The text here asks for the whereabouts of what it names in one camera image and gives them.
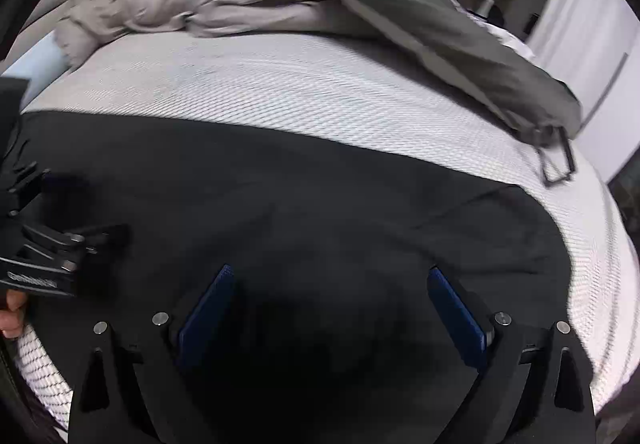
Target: black cloth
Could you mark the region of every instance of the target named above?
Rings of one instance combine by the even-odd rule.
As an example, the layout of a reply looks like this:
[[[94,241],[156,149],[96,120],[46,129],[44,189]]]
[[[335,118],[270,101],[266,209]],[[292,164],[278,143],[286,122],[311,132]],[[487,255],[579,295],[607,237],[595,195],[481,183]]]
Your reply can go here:
[[[175,332],[184,299],[234,268],[238,294],[186,377],[224,442],[432,442],[474,379],[428,299],[434,264],[521,323],[567,319],[562,237],[515,185],[182,119],[42,111],[24,115],[24,139],[11,164],[90,184],[44,201],[48,225],[132,228],[126,258],[83,277],[98,287],[33,298],[31,321],[71,387],[97,321],[134,339],[164,311]]]

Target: bed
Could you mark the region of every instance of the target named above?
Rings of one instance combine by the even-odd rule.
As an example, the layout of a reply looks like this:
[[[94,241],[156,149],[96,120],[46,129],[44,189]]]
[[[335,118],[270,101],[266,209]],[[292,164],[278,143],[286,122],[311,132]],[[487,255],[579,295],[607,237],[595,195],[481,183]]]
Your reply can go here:
[[[546,188],[531,146],[389,46],[300,33],[132,34],[58,78],[23,113],[46,110],[297,132],[515,183],[546,208],[569,252],[569,322],[593,363],[596,412],[638,366],[637,257],[597,172],[574,146],[574,179]],[[550,157],[562,168],[559,150]],[[18,341],[17,365],[67,426],[72,392],[31,327]]]

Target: blue textured pad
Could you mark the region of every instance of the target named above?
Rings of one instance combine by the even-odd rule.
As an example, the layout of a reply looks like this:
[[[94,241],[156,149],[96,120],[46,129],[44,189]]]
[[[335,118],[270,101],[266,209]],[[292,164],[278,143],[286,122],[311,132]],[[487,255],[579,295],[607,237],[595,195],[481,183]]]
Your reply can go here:
[[[197,366],[225,315],[236,286],[234,272],[225,265],[209,285],[178,334],[178,367],[187,371]]]
[[[462,360],[482,370],[486,366],[484,332],[437,267],[429,271],[427,290]]]

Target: white curtain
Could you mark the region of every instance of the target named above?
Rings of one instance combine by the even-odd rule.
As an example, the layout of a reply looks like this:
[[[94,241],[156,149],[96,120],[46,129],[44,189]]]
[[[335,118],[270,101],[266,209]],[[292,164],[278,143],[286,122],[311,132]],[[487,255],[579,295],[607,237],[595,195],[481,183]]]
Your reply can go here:
[[[638,19],[625,0],[548,0],[529,41],[537,63],[591,110],[634,44]]]

